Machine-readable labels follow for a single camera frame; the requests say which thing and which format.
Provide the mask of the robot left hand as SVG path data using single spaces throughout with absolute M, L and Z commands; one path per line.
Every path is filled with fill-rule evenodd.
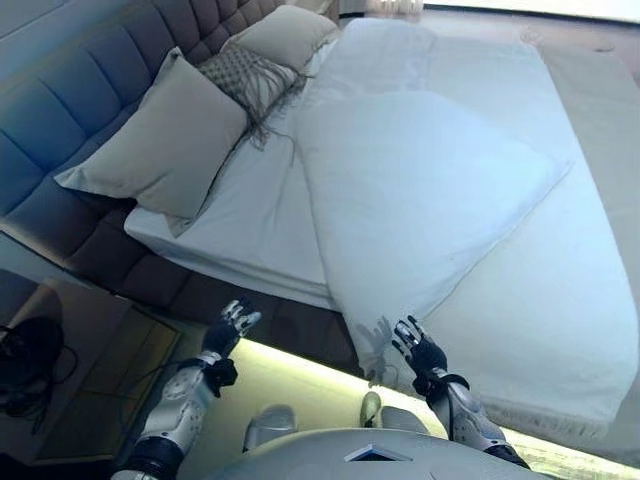
M 247 299 L 232 300 L 222 309 L 219 319 L 207 329 L 201 350 L 228 357 L 261 317 L 262 314 Z

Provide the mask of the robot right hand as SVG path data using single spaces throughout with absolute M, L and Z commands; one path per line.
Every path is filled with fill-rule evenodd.
M 444 351 L 411 315 L 396 323 L 391 343 L 416 374 L 448 370 Z

